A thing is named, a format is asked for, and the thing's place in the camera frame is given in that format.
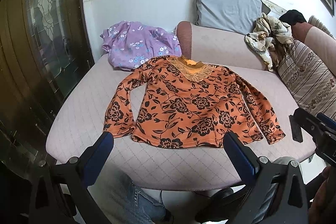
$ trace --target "shirt sleeve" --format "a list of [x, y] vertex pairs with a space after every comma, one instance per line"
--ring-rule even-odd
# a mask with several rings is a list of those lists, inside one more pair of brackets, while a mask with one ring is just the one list
[[154, 64], [155, 58], [141, 65], [118, 85], [106, 110], [104, 132], [110, 132], [115, 138], [118, 138], [134, 131], [135, 121], [131, 109], [131, 90], [149, 81]]
[[286, 135], [281, 130], [278, 118], [267, 98], [250, 83], [236, 75], [236, 83], [245, 95], [246, 103], [269, 144], [276, 143]]

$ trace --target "cable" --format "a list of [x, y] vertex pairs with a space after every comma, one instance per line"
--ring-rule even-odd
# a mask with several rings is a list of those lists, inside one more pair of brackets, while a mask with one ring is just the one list
[[197, 192], [194, 192], [194, 191], [193, 191], [193, 193], [194, 193], [194, 194], [196, 194], [196, 195], [201, 195], [201, 196], [204, 196], [204, 197], [206, 197], [206, 198], [211, 198], [210, 196], [207, 196], [207, 195], [202, 195], [202, 194], [200, 194], [200, 193], [197, 193]]

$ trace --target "crumpled floral cloth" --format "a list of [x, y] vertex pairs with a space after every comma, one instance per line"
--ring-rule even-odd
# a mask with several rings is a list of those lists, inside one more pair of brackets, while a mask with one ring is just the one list
[[101, 47], [109, 53], [109, 63], [126, 71], [153, 57], [182, 55], [176, 35], [141, 22], [120, 22], [104, 30], [100, 37], [104, 40]]
[[280, 59], [278, 54], [286, 52], [286, 48], [293, 44], [292, 28], [265, 13], [262, 13], [262, 17], [259, 17], [255, 24], [253, 32], [245, 36], [245, 43], [262, 58], [268, 70], [273, 72], [273, 63], [277, 66]]

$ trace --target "metal screw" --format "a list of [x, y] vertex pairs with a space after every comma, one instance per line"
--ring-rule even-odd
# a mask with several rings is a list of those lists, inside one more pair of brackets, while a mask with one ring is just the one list
[[268, 158], [266, 158], [266, 157], [260, 157], [259, 160], [262, 163], [268, 163]]
[[297, 164], [297, 162], [296, 162], [295, 160], [292, 160], [292, 161], [291, 161], [291, 165], [292, 165], [293, 167], [297, 167], [297, 166], [298, 166], [298, 164]]
[[39, 167], [43, 167], [46, 164], [45, 160], [40, 160], [39, 161]]
[[70, 162], [71, 164], [74, 164], [74, 163], [76, 163], [77, 161], [78, 161], [78, 158], [77, 158], [77, 157], [71, 157], [70, 160], [69, 160], [69, 162]]

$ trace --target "striped cushion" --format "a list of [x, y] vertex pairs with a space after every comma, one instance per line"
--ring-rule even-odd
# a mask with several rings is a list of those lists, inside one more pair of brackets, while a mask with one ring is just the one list
[[278, 73], [299, 107], [336, 121], [336, 79], [309, 47], [295, 40], [280, 61]]

